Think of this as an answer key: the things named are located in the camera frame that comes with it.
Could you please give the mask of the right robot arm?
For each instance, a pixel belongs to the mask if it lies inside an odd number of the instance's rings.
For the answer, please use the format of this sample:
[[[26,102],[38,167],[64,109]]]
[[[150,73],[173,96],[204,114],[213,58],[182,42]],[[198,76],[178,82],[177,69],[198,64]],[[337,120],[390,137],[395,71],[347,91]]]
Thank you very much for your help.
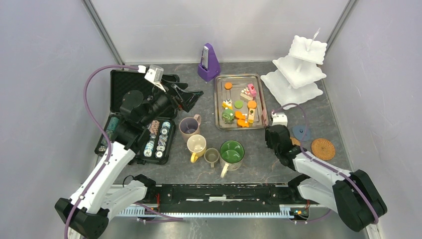
[[[377,224],[387,213],[387,205],[365,171],[338,168],[294,145],[284,125],[267,126],[265,141],[282,165],[300,173],[288,183],[291,202],[317,202],[336,212],[355,232]]]

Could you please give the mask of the pink steel tongs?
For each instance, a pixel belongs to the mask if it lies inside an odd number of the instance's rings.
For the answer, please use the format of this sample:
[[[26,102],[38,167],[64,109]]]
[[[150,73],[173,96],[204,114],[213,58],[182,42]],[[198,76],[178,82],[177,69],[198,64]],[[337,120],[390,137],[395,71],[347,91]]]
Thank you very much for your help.
[[[261,115],[261,118],[262,118],[262,123],[263,123],[263,125],[264,125],[264,126],[267,126],[267,125],[268,125],[268,116],[267,116],[267,111],[266,111],[266,109],[263,109],[263,110],[262,110],[262,115]]]

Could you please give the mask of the yellow rectangular cake bar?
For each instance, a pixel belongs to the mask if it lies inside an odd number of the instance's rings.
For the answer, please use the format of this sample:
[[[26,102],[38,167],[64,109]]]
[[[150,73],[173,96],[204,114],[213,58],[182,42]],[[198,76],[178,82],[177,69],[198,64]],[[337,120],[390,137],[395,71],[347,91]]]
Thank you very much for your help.
[[[256,108],[249,108],[248,109],[248,123],[250,123],[250,124],[254,123],[255,111],[256,111]]]

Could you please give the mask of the green swirl roll cake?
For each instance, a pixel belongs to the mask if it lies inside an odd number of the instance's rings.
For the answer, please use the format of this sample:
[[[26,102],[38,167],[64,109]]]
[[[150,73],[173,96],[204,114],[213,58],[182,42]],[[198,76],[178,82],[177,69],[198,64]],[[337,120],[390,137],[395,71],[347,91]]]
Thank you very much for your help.
[[[224,123],[231,123],[234,119],[234,111],[230,108],[226,108],[222,112],[222,119]]]

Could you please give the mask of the pink cake piece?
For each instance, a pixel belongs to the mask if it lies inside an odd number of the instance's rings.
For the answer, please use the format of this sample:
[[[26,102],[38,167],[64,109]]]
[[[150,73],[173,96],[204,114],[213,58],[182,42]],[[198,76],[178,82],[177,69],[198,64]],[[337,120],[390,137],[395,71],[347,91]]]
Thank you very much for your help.
[[[255,89],[254,85],[251,83],[251,84],[248,84],[247,86],[248,86],[248,89],[250,91],[251,96],[253,98],[256,97],[257,92],[256,92],[256,89]]]

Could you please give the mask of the layered strawberry cake slice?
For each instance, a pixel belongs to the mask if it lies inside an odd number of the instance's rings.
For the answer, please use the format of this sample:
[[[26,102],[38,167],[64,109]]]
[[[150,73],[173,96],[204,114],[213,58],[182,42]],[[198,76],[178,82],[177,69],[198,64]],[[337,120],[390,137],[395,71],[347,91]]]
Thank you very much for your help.
[[[253,96],[248,88],[244,88],[241,90],[240,98],[246,102],[253,100]]]

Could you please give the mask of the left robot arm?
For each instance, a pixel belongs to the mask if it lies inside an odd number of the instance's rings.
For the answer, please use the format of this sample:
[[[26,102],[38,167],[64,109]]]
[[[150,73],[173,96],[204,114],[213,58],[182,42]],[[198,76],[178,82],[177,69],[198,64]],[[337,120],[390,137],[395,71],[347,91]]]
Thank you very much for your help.
[[[97,239],[110,221],[131,204],[150,203],[156,189],[140,180],[108,196],[107,193],[124,167],[146,142],[148,125],[166,112],[189,112],[203,91],[189,91],[187,84],[167,80],[145,80],[147,92],[127,91],[120,105],[120,122],[112,137],[106,137],[107,149],[84,183],[70,198],[60,198],[55,210],[65,224],[64,237]]]

